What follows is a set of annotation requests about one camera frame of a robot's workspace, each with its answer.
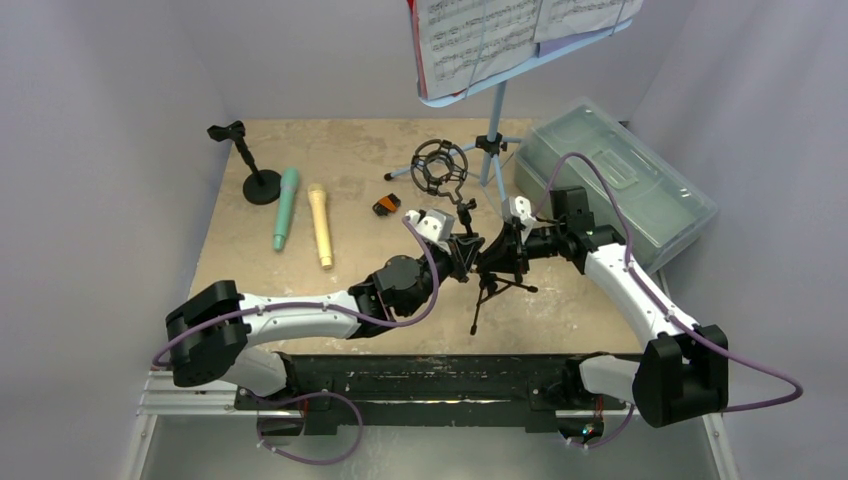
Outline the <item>black tripod mic stand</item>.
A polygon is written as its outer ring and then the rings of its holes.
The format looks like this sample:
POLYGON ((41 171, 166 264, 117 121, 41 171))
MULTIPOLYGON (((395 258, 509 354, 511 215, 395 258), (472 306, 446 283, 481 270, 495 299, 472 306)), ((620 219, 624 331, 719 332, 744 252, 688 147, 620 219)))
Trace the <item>black tripod mic stand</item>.
MULTIPOLYGON (((410 174, 419 190, 433 197, 446 198, 455 207, 455 224, 451 235, 479 235, 472 229, 471 212, 477 207, 476 200, 465 200, 461 194, 461 188, 468 177, 468 160, 458 145, 446 139, 431 139, 422 143, 412 155, 410 174)), ((480 253, 489 245, 485 243, 480 253)), ((471 335, 477 332, 481 306, 491 298, 511 287, 530 293, 538 291, 537 287, 523 282, 524 276, 517 279, 503 273, 478 273, 476 263, 480 253, 471 270, 471 273, 479 276, 479 294, 470 328, 471 335)))

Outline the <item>beige condenser microphone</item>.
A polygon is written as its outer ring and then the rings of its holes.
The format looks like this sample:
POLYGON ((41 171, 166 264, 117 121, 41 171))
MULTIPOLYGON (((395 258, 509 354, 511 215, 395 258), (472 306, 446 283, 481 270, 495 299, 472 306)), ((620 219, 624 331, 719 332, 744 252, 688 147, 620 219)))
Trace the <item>beige condenser microphone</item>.
POLYGON ((334 266, 334 257, 327 215, 327 193, 321 184, 313 183, 308 186, 307 195, 319 262, 323 269, 329 270, 334 266))

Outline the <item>teal toy microphone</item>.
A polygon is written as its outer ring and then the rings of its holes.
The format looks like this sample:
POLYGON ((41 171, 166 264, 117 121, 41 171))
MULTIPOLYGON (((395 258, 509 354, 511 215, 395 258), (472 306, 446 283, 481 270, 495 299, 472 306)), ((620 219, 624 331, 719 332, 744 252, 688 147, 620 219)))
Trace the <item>teal toy microphone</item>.
POLYGON ((275 219, 272 248, 281 252, 290 234, 296 193, 300 184, 300 172, 290 167, 283 171, 280 180, 280 195, 275 219))

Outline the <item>black round-base mic stand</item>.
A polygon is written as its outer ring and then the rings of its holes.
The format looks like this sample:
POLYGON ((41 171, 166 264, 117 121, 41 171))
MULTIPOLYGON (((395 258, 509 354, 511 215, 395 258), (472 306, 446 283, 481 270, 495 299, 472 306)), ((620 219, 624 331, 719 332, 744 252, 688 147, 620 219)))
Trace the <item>black round-base mic stand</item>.
POLYGON ((259 169, 245 140, 246 127, 241 120, 227 126, 212 125, 206 130, 210 139, 220 143, 231 141, 250 170, 242 184, 244 198, 254 205, 268 205, 281 194, 281 175, 270 169, 259 169))

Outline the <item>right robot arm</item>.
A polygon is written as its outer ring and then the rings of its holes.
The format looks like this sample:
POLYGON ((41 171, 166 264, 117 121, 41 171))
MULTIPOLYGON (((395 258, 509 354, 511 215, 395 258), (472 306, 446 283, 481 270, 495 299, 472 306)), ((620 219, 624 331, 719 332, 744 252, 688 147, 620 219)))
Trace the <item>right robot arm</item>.
POLYGON ((728 360, 697 340, 725 348, 724 332, 687 314, 668 319, 669 298, 638 263, 626 259, 624 236, 596 223, 584 188, 556 189, 549 198, 551 219, 538 218, 522 196, 503 202, 503 227, 475 264, 481 277, 478 300, 499 294, 498 283, 521 286, 531 261, 562 257, 605 292, 643 347, 636 360, 604 352, 567 358, 555 393, 576 407, 600 395, 616 398, 655 428, 727 407, 728 360))

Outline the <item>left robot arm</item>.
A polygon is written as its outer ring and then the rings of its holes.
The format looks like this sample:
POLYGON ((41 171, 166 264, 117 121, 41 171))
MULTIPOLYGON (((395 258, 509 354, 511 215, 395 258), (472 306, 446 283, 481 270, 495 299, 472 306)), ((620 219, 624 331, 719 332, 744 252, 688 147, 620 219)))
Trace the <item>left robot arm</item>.
POLYGON ((421 322, 442 284, 468 277, 484 243, 477 234, 452 234, 443 245, 420 240, 422 256, 396 255, 347 289, 306 297, 243 293, 219 280, 165 318, 168 342, 153 363, 179 388, 224 381, 247 387, 272 408, 297 399, 290 360, 263 345, 305 338, 365 339, 421 322))

